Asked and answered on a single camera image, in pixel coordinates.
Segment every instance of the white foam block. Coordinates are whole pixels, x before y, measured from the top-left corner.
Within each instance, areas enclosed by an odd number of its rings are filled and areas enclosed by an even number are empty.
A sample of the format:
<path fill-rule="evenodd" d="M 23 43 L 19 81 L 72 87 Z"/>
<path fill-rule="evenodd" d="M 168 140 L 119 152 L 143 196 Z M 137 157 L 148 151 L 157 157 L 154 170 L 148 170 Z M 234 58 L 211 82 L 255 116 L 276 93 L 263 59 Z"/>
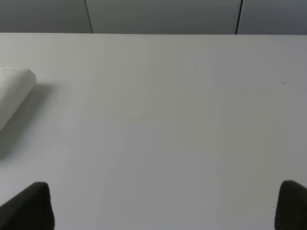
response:
<path fill-rule="evenodd" d="M 29 69 L 0 68 L 0 131 L 36 84 Z"/>

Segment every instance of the white surface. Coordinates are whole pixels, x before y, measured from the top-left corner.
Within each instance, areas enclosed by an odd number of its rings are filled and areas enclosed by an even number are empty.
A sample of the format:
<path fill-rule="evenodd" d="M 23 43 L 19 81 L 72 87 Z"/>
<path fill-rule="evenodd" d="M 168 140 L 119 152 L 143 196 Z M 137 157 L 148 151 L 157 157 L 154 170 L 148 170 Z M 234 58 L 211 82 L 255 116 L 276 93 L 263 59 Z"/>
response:
<path fill-rule="evenodd" d="M 0 68 L 0 131 L 8 123 L 36 83 L 29 69 Z"/>
<path fill-rule="evenodd" d="M 0 203 L 46 181 L 58 230 L 273 229 L 281 182 L 307 185 L 307 37 L 1 34 L 0 54 L 45 95 L 0 136 Z"/>

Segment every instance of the white table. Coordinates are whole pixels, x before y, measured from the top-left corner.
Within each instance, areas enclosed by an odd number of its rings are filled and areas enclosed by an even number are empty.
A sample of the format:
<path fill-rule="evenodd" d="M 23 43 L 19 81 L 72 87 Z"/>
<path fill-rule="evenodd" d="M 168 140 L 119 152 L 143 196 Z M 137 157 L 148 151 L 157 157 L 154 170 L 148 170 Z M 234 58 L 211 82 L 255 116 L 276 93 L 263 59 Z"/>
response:
<path fill-rule="evenodd" d="M 0 136 L 0 203 L 58 230 L 273 229 L 307 185 L 307 36 L 0 34 L 38 86 Z"/>

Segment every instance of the panel seam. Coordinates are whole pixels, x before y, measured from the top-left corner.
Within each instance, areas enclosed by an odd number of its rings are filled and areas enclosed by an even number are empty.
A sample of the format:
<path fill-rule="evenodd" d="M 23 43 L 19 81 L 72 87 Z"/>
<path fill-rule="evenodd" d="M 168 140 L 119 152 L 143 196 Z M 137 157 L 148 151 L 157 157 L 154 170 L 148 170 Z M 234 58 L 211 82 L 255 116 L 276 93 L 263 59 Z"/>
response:
<path fill-rule="evenodd" d="M 243 6 L 243 0 L 241 0 L 240 10 L 239 10 L 239 16 L 238 16 L 238 21 L 237 21 L 237 23 L 236 23 L 236 34 L 238 34 L 238 30 L 239 30 L 239 24 L 240 24 L 240 19 L 241 19 L 242 6 Z"/>
<path fill-rule="evenodd" d="M 86 2 L 86 0 L 84 0 L 84 3 L 85 3 L 85 8 L 86 8 L 87 19 L 88 19 L 88 22 L 89 22 L 90 27 L 91 27 L 91 32 L 92 32 L 92 34 L 93 34 L 92 22 L 91 22 L 90 13 L 89 13 L 89 11 L 88 11 L 88 7 L 87 7 L 87 2 Z"/>

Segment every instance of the gray wall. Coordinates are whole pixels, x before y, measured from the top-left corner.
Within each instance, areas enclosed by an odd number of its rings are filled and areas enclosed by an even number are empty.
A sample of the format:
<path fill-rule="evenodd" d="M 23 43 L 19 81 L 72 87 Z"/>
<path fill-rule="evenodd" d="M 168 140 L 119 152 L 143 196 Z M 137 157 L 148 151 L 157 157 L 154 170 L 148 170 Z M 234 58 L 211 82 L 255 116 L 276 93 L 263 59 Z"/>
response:
<path fill-rule="evenodd" d="M 84 0 L 0 0 L 0 32 L 91 33 Z"/>
<path fill-rule="evenodd" d="M 307 34 L 306 0 L 244 0 L 238 34 Z"/>
<path fill-rule="evenodd" d="M 234 34 L 240 0 L 87 0 L 94 33 Z"/>

